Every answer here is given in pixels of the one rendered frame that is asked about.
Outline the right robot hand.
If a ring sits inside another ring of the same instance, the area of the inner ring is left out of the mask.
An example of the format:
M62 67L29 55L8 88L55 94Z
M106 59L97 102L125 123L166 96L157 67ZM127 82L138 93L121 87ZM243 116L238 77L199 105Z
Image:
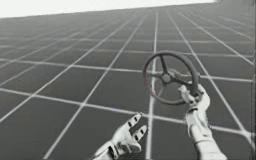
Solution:
M189 112L198 111L205 113L209 108L211 100L206 89L201 84L198 85L198 94L195 96L190 94L190 91L185 85L181 85L178 91L180 92L181 98L188 105Z

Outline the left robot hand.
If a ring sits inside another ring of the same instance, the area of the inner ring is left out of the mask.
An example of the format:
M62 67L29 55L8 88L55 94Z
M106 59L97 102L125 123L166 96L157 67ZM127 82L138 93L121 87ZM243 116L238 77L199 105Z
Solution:
M135 114L114 132L110 142L114 149L115 158L119 158L125 154L140 153L142 151L139 141L145 136L148 127L142 125L134 133L130 132L130 130L139 123L141 118L141 113Z

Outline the dark steering wheel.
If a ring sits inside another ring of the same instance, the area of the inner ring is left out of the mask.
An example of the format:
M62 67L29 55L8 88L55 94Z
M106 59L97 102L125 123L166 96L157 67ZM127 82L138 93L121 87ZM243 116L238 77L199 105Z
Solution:
M198 89L200 73L189 58L177 53L159 51L147 59L142 69L144 86L159 103L183 105L179 88L184 85L194 97L201 97Z

